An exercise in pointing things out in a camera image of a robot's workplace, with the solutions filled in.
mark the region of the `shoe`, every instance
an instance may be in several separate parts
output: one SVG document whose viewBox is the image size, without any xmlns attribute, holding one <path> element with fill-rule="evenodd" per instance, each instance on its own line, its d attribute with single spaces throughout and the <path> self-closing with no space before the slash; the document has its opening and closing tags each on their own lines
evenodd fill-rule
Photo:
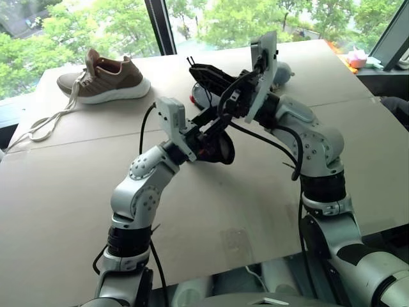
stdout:
<svg viewBox="0 0 409 307">
<path fill-rule="evenodd" d="M 99 104 L 110 100 L 141 98 L 149 92 L 149 80 L 127 56 L 123 57 L 123 61 L 114 61 L 101 58 L 96 50 L 90 49 L 85 64 L 84 72 L 64 74 L 57 79 L 58 87 L 69 97 L 75 80 L 79 78 L 78 102 Z"/>
</svg>

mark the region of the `pink object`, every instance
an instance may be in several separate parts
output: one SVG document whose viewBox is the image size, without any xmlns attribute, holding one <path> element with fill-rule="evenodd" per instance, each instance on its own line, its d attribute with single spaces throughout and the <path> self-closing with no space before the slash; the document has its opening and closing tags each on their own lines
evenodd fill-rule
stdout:
<svg viewBox="0 0 409 307">
<path fill-rule="evenodd" d="M 367 56 L 365 51 L 362 49 L 356 49 L 355 46 L 353 51 L 350 51 L 346 57 L 346 61 L 353 68 L 362 68 L 366 64 Z"/>
</svg>

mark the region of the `white shoelace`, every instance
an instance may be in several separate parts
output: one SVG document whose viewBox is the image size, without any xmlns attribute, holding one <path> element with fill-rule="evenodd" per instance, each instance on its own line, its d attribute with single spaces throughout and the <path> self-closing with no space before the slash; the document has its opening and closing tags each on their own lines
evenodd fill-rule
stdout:
<svg viewBox="0 0 409 307">
<path fill-rule="evenodd" d="M 77 97 L 78 97 L 78 92 L 79 92 L 79 86 L 80 86 L 80 81 L 82 81 L 82 78 L 85 76 L 86 72 L 83 72 L 75 81 L 74 84 L 72 85 L 72 90 L 71 90 L 71 95 L 70 95 L 70 100 L 68 101 L 68 104 L 65 106 L 64 110 L 58 111 L 54 115 L 50 117 L 45 117 L 40 120 L 37 120 L 34 122 L 34 124 L 31 125 L 30 130 L 27 132 L 23 133 L 18 139 L 16 139 L 9 147 L 7 148 L 6 152 L 8 152 L 12 147 L 14 147 L 16 144 L 20 143 L 27 137 L 33 141 L 33 142 L 41 142 L 44 141 L 45 139 L 48 139 L 51 134 L 53 133 L 54 129 L 56 128 L 58 121 L 61 119 L 62 116 L 71 113 L 75 105 L 77 104 Z M 44 127 L 46 124 L 52 122 L 52 126 L 48 129 L 47 133 L 43 136 L 40 136 L 38 138 L 34 137 L 34 133 L 39 131 L 42 127 Z"/>
</svg>

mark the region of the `green foliage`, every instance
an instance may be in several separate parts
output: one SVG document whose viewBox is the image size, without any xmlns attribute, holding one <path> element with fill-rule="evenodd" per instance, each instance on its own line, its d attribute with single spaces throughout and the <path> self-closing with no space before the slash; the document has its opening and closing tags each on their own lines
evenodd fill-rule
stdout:
<svg viewBox="0 0 409 307">
<path fill-rule="evenodd" d="M 207 0 L 167 0 L 169 14 L 182 21 L 182 26 L 178 26 L 178 31 L 186 40 L 190 38 L 190 30 L 186 25 L 185 18 L 193 19 L 196 16 L 195 9 L 203 10 Z"/>
<path fill-rule="evenodd" d="M 278 0 L 278 6 L 284 11 L 284 18 L 282 20 L 282 29 L 286 27 L 287 18 L 289 14 L 298 16 L 303 10 L 311 11 L 313 4 L 308 0 Z"/>
<path fill-rule="evenodd" d="M 143 0 L 96 0 L 93 13 L 99 25 L 107 25 L 93 43 L 98 50 L 138 57 L 160 54 Z"/>
<path fill-rule="evenodd" d="M 204 12 L 199 39 L 220 49 L 243 47 L 251 38 L 277 30 L 278 39 L 288 41 L 288 34 L 274 21 L 282 17 L 276 7 L 274 0 L 216 0 Z"/>
<path fill-rule="evenodd" d="M 353 0 L 317 0 L 313 8 L 314 28 L 321 38 L 336 41 L 354 14 Z"/>
<path fill-rule="evenodd" d="M 33 91 L 44 70 L 60 67 L 72 56 L 47 36 L 21 40 L 0 33 L 0 98 Z"/>
<path fill-rule="evenodd" d="M 355 42 L 366 52 L 371 51 L 387 28 L 402 0 L 362 0 L 354 17 L 361 31 Z"/>
<path fill-rule="evenodd" d="M 49 7 L 51 17 L 43 20 L 43 31 L 45 36 L 72 52 L 70 62 L 83 63 L 86 51 L 98 43 L 95 38 L 98 24 L 91 10 L 74 10 L 74 4 L 65 1 Z"/>
<path fill-rule="evenodd" d="M 288 16 L 287 24 L 293 27 L 314 31 L 314 25 L 308 21 L 301 21 L 296 16 Z"/>
</svg>

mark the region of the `cardboard sheet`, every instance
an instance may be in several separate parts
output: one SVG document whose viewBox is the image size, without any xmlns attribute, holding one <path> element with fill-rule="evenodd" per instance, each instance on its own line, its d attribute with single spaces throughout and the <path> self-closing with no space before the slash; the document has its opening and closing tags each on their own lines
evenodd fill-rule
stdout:
<svg viewBox="0 0 409 307">
<path fill-rule="evenodd" d="M 362 233 L 407 223 L 407 131 L 373 99 L 313 111 L 344 136 L 346 186 Z M 247 127 L 272 138 L 255 123 Z M 228 133 L 236 149 L 232 165 L 185 163 L 162 195 L 153 241 L 169 284 L 300 251 L 299 183 L 282 163 L 288 158 L 241 132 Z M 148 132 L 144 148 L 163 140 L 163 132 Z M 0 306 L 72 306 L 93 297 L 91 264 L 107 240 L 111 193 L 138 147 L 135 133 L 4 158 Z M 159 287 L 153 259 L 149 266 Z"/>
</svg>

